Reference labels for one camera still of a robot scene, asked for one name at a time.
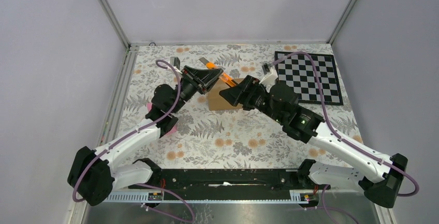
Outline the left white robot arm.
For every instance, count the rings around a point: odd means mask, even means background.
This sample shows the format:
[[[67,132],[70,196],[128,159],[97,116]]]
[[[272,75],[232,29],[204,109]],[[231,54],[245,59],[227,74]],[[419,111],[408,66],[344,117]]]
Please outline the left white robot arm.
[[[161,84],[154,90],[152,106],[145,118],[128,133],[113,141],[91,149],[79,149],[75,155],[68,184],[74,189],[75,202],[86,201],[91,206],[100,204],[113,191],[143,183],[155,188],[160,173],[143,160],[131,165],[121,163],[138,149],[155,142],[169,133],[178,122],[178,112],[196,93],[210,91],[223,74],[222,69],[195,69],[184,66],[177,73],[175,87]]]

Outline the brown cardboard express box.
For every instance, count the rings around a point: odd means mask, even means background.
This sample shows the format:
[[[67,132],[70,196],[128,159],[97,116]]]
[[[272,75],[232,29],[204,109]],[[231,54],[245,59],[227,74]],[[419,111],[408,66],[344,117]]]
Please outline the brown cardboard express box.
[[[212,89],[207,93],[207,102],[210,111],[236,110],[242,108],[242,104],[233,106],[219,95],[220,91],[228,88],[229,86],[225,82],[218,80]]]

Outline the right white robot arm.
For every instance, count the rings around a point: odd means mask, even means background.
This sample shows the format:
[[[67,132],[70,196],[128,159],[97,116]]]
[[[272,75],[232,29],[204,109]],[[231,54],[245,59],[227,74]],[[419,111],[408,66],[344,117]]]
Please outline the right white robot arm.
[[[403,181],[408,159],[399,153],[388,155],[375,151],[329,126],[329,121],[298,104],[298,94],[284,83],[270,89],[247,76],[235,87],[219,92],[232,106],[258,110],[282,126],[290,138],[319,147],[352,166],[348,171],[321,162],[303,162],[297,174],[299,186],[342,186],[363,192],[373,203],[392,208]]]

